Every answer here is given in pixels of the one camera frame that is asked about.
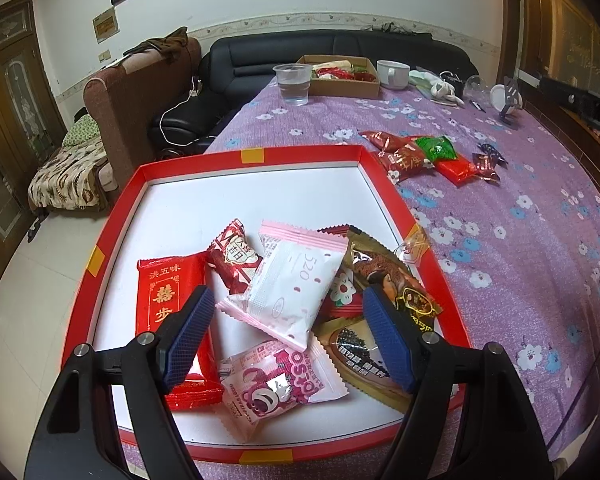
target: patterned blanket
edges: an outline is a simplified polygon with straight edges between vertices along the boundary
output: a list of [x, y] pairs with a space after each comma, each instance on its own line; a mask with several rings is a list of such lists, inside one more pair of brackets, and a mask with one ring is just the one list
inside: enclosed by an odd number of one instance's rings
[[29, 184], [36, 207], [84, 209], [102, 206], [97, 172], [107, 161], [102, 139], [95, 137], [60, 151], [38, 170]]
[[[499, 186], [476, 180], [456, 188], [426, 171], [397, 189], [429, 234], [473, 346], [504, 346], [548, 440], [600, 345], [600, 195], [551, 133], [527, 112], [515, 116], [507, 126], [492, 108], [449, 108], [415, 89], [381, 89], [379, 100], [312, 97], [287, 107], [272, 81], [208, 153], [299, 144], [376, 150], [358, 135], [365, 130], [445, 134], [469, 159], [478, 143], [496, 146], [509, 161], [497, 169]], [[552, 456], [596, 413], [600, 375], [593, 382]]]

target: cardboard box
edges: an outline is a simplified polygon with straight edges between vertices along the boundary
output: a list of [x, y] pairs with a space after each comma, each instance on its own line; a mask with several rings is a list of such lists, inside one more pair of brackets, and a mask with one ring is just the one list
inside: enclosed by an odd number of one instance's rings
[[376, 99], [380, 91], [380, 81], [378, 80], [376, 69], [366, 57], [305, 55], [298, 60], [298, 63], [316, 65], [318, 63], [343, 59], [350, 61], [352, 65], [366, 66], [366, 70], [376, 77], [376, 81], [370, 83], [368, 81], [353, 81], [350, 79], [311, 79], [309, 95]]

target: black cable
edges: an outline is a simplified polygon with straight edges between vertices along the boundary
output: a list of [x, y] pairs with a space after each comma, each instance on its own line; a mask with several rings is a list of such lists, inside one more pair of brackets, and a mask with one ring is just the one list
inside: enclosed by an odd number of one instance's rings
[[571, 405], [569, 406], [567, 413], [564, 415], [564, 418], [562, 419], [560, 426], [558, 426], [558, 429], [555, 430], [554, 436], [551, 437], [551, 440], [549, 440], [549, 443], [546, 445], [547, 449], [549, 449], [555, 443], [556, 439], [558, 438], [558, 436], [560, 435], [560, 433], [566, 426], [567, 421], [569, 420], [569, 417], [573, 413], [573, 410], [576, 409], [576, 405], [579, 402], [580, 397], [584, 393], [585, 387], [587, 386], [587, 383], [589, 383], [589, 379], [593, 375], [593, 371], [598, 367], [599, 362], [600, 362], [600, 350], [598, 350], [598, 353], [596, 354], [596, 358], [593, 359], [593, 364], [591, 365], [589, 372], [587, 373], [586, 377], [584, 378], [584, 381], [582, 381], [582, 384], [580, 385], [580, 389], [578, 389], [576, 396], [573, 397], [573, 400], [571, 401]]

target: white mug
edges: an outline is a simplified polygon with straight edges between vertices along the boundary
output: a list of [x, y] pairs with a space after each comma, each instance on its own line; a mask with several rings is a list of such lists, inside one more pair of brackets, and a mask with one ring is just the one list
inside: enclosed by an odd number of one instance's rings
[[409, 85], [411, 67], [397, 61], [378, 61], [378, 79], [380, 84], [391, 90], [402, 90]]

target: metal screw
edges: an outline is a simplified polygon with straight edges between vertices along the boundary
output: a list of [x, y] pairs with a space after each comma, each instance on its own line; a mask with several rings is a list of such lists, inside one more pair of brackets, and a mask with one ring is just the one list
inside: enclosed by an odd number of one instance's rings
[[502, 354], [504, 352], [504, 348], [502, 347], [502, 345], [500, 343], [487, 343], [487, 350], [489, 352], [491, 352], [492, 354]]
[[435, 332], [425, 332], [422, 334], [422, 340], [428, 345], [435, 345], [440, 341], [440, 336]]
[[149, 343], [154, 342], [154, 339], [155, 339], [155, 335], [153, 332], [142, 332], [138, 336], [138, 342], [141, 345], [148, 345]]
[[87, 355], [89, 353], [89, 345], [82, 343], [74, 348], [74, 355], [76, 357], [82, 357], [83, 355]]

